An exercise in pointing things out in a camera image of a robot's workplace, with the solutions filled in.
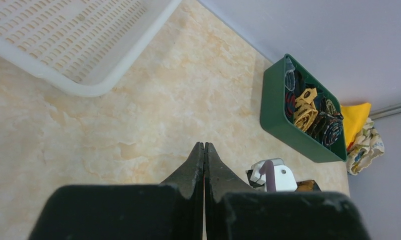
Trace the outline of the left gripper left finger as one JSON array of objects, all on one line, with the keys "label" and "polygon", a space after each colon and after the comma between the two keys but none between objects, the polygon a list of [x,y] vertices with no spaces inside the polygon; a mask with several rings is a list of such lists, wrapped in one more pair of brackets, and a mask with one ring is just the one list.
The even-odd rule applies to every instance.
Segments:
[{"label": "left gripper left finger", "polygon": [[31,240],[200,240],[204,145],[157,184],[65,185],[45,203]]}]

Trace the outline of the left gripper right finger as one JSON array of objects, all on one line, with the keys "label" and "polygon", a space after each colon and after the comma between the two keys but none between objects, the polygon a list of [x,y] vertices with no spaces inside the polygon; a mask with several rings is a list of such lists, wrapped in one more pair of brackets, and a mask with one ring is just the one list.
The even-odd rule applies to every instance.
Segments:
[{"label": "left gripper right finger", "polygon": [[209,240],[368,240],[351,199],[339,192],[261,192],[204,150],[205,227]]}]

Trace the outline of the brown green patterned tie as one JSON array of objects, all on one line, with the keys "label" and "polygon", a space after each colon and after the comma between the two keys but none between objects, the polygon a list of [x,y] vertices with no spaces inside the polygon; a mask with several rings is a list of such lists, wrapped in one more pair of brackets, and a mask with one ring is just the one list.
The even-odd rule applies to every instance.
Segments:
[{"label": "brown green patterned tie", "polygon": [[320,189],[319,185],[317,184],[317,182],[313,179],[299,181],[296,184],[297,184],[297,188],[295,190],[296,192],[321,192],[322,191]]}]

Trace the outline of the green compartment tray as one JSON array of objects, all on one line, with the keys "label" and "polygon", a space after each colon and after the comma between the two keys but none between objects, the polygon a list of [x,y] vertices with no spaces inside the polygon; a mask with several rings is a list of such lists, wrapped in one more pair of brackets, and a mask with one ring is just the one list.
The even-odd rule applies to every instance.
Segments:
[{"label": "green compartment tray", "polygon": [[[316,88],[317,91],[314,104],[318,110],[318,115],[306,132],[301,131],[294,125],[294,114],[292,120],[288,120],[285,115],[285,94],[289,92],[285,88],[286,57],[290,57],[295,66],[295,89],[292,91],[295,99],[305,89]],[[330,115],[325,112],[326,99],[330,99],[333,102],[337,114]],[[290,54],[285,54],[282,59],[265,70],[260,107],[260,125],[266,132],[305,157],[315,163],[346,162],[347,148],[343,125],[342,133],[333,145],[325,147],[320,139],[321,132],[329,120],[341,120],[343,124],[343,119],[338,99]]]}]

